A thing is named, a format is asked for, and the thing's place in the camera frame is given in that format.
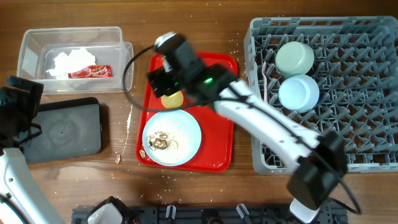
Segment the yellow plastic cup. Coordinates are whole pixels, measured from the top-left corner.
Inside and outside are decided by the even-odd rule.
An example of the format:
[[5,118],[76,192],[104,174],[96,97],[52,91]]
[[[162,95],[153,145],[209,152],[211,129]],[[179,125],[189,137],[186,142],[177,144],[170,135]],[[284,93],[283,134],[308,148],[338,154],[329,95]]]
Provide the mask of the yellow plastic cup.
[[184,102],[184,96],[181,91],[178,91],[170,96],[163,95],[160,98],[162,105],[167,108],[177,108],[182,106]]

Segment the light blue plate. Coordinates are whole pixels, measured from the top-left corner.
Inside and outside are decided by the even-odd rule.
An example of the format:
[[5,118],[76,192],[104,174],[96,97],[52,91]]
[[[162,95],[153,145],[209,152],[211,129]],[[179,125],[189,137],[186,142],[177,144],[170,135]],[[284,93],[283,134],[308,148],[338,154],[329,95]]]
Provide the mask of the light blue plate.
[[[152,151],[146,139],[157,131],[171,134],[178,142],[178,149]],[[177,110],[153,115],[144,126],[141,139],[150,159],[162,166],[175,167],[193,159],[201,146],[202,133],[200,125],[190,113]]]

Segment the white plastic fork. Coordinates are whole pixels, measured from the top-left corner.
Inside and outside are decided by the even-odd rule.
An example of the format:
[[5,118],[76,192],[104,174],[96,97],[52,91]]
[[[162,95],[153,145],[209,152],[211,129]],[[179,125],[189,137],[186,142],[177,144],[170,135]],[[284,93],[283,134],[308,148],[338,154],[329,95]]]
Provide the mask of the white plastic fork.
[[264,86],[264,101],[267,103],[268,102],[268,97],[267,97],[267,76],[266,76],[266,71],[267,71],[267,62],[264,62],[262,64],[262,77],[263,77],[263,86]]

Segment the red snack wrapper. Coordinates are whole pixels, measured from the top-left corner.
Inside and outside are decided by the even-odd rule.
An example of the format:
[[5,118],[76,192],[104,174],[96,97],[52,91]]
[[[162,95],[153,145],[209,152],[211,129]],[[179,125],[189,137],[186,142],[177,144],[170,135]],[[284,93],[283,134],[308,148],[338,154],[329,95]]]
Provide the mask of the red snack wrapper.
[[68,74],[69,78],[111,78],[113,76],[110,65],[90,65],[77,72]]

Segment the mint green bowl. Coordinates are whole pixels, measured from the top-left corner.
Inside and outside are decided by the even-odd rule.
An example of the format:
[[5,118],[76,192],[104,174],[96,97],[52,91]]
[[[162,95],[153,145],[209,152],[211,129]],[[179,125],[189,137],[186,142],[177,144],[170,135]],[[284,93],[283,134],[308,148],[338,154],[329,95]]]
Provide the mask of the mint green bowl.
[[307,74],[314,61],[315,55],[312,48],[300,42],[284,44],[275,57],[276,67],[284,78]]

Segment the light blue bowl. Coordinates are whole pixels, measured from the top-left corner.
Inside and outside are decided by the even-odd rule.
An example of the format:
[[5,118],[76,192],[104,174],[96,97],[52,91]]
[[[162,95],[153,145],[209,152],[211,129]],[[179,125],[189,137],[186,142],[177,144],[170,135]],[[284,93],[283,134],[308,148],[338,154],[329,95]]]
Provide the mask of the light blue bowl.
[[282,82],[278,96],[284,108],[305,113],[318,104],[320,89],[310,76],[295,75]]

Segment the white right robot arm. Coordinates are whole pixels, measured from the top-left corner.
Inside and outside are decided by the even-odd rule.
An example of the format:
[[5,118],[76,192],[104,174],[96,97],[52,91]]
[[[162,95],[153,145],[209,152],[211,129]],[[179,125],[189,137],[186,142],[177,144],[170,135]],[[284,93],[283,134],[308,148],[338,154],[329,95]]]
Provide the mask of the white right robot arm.
[[348,171],[340,137],[335,132],[321,135],[297,124],[263,102],[226,67],[205,65],[181,34],[164,34],[151,48],[164,57],[163,67],[148,74],[155,95],[183,90],[196,104],[208,105],[263,140],[293,170],[287,184],[294,198],[290,212],[302,223],[313,222]]

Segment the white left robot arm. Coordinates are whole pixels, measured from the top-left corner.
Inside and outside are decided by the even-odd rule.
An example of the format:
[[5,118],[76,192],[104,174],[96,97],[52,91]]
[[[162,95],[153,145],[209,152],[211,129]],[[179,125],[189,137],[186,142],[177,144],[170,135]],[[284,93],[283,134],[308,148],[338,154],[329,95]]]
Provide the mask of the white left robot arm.
[[63,223],[64,220],[34,180],[20,146],[42,134],[32,120],[44,90],[41,83],[9,76],[1,87],[1,203],[21,223]]

